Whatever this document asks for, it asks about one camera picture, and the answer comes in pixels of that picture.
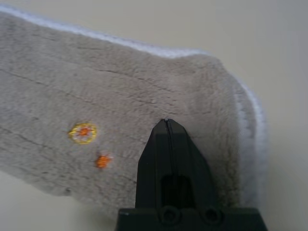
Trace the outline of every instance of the screw hole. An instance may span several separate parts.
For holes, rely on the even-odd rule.
[[[211,222],[217,222],[218,220],[218,212],[214,209],[209,209],[205,212],[205,216]]]
[[[172,206],[165,206],[161,211],[162,223],[165,225],[175,225],[180,221],[180,211]]]

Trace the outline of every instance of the orange embroidered flower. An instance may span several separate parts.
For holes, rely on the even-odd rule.
[[[90,123],[76,124],[68,135],[77,143],[91,143],[96,137],[96,127]]]
[[[108,154],[107,155],[101,155],[96,160],[96,167],[98,167],[98,168],[105,168],[105,167],[107,167],[107,165],[109,164],[109,162],[111,160],[112,160],[112,158],[109,157]]]

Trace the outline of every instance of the beige background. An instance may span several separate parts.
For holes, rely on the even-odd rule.
[[[270,231],[308,230],[307,0],[0,0],[112,35],[220,58],[261,99],[269,124]],[[97,211],[0,173],[1,231],[112,230]]]

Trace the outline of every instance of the yellow embroidered circle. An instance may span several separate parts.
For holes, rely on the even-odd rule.
[[[96,126],[90,123],[76,124],[68,135],[77,143],[91,143],[96,138]]]

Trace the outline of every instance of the gray fuzzy sock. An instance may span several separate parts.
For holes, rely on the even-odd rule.
[[[265,125],[257,100],[205,52],[173,50],[0,7],[0,170],[115,218],[134,207],[138,159],[172,118],[207,159],[223,206],[258,207]],[[79,144],[68,132],[93,123]],[[113,158],[106,168],[101,153]]]

